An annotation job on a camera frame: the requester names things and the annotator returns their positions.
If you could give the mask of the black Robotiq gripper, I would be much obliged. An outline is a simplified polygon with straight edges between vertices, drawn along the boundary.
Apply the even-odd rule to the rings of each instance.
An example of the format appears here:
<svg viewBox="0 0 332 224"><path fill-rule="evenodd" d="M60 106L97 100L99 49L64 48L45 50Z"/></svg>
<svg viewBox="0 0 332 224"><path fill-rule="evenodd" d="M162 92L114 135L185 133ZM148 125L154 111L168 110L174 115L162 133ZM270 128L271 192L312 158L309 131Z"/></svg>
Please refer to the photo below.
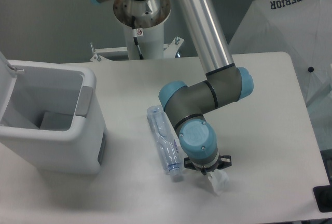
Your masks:
<svg viewBox="0 0 332 224"><path fill-rule="evenodd" d="M188 157L184 158L184 168L195 170L206 175L208 172L214 172L216 169L226 169L231 166L231 156L229 155L219 155L219 158L207 164L198 164L191 161Z"/></svg>

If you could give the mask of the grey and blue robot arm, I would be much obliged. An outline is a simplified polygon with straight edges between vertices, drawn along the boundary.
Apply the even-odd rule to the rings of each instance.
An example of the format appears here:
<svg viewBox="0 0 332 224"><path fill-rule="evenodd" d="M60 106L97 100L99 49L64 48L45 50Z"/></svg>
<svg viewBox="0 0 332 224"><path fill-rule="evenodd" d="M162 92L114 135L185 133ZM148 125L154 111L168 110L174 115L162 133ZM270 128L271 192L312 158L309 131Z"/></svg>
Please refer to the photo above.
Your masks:
<svg viewBox="0 0 332 224"><path fill-rule="evenodd" d="M91 0L100 4L109 0ZM113 11L122 24L131 60L164 58L162 28L171 11L170 0L113 0ZM237 67L228 51L211 0L179 0L190 36L206 75L188 86L182 81L165 85L159 101L186 154L184 167L207 174L231 166L222 156L206 113L237 102L253 92L247 69Z"/></svg>

